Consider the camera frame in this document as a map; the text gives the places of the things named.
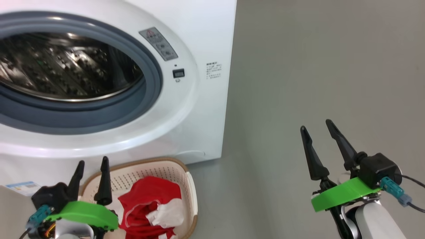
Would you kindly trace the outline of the cream laundry basket brown rim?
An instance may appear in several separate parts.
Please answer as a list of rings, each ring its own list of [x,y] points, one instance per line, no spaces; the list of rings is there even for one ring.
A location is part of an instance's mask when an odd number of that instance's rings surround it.
[[[112,192],[117,197],[124,194],[139,179],[155,176],[177,183],[182,193],[184,222],[176,227],[177,239],[190,239],[198,222],[198,199],[193,177],[180,160],[173,157],[141,159],[110,168]]]

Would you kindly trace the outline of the white front-load washing machine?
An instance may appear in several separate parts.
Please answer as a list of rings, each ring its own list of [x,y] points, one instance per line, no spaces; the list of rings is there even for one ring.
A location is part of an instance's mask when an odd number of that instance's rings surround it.
[[[237,0],[0,0],[0,185],[221,156]],[[138,32],[156,27],[177,59]]]

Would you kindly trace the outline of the red and white garment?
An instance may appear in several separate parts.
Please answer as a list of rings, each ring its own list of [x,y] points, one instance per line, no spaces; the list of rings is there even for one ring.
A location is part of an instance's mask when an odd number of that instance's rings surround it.
[[[118,197],[123,208],[119,227],[126,239],[178,239],[174,228],[185,221],[180,186],[147,176]]]

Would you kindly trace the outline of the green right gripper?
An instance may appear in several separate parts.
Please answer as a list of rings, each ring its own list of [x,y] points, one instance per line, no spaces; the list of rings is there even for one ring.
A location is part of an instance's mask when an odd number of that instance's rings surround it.
[[[325,123],[331,138],[335,140],[342,154],[344,168],[347,171],[358,171],[357,167],[360,166],[361,159],[366,157],[366,153],[364,151],[357,152],[332,120],[327,119]],[[328,179],[329,171],[319,159],[305,126],[300,128],[300,134],[310,179],[321,180],[321,189],[314,192],[311,198],[314,211],[331,213],[341,239],[360,239],[360,230],[355,222],[347,217],[345,207],[360,201],[377,200],[380,196],[380,189],[369,188],[357,177],[336,185]]]

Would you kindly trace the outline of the blue energy label sticker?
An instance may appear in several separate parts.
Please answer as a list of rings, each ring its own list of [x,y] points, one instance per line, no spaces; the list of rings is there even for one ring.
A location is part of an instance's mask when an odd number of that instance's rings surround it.
[[[32,181],[8,184],[5,187],[26,197],[33,196],[41,188],[40,185]]]

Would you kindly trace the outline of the grey warning sticker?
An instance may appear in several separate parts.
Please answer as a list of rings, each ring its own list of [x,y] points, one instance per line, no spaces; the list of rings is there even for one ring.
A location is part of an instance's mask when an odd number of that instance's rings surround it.
[[[179,57],[174,48],[156,27],[144,29],[138,33],[155,48],[164,61],[174,60]]]

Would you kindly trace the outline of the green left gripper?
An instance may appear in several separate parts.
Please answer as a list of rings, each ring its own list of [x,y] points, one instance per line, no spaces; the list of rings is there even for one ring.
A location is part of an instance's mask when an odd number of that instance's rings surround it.
[[[101,164],[101,178],[94,200],[97,204],[77,201],[79,195],[80,181],[84,174],[85,162],[79,161],[73,176],[68,183],[67,196],[69,202],[59,213],[52,213],[46,219],[57,221],[65,219],[89,226],[101,227],[105,230],[117,230],[119,227],[118,216],[110,211],[105,205],[112,203],[112,188],[110,178],[110,165],[107,156],[104,156]]]

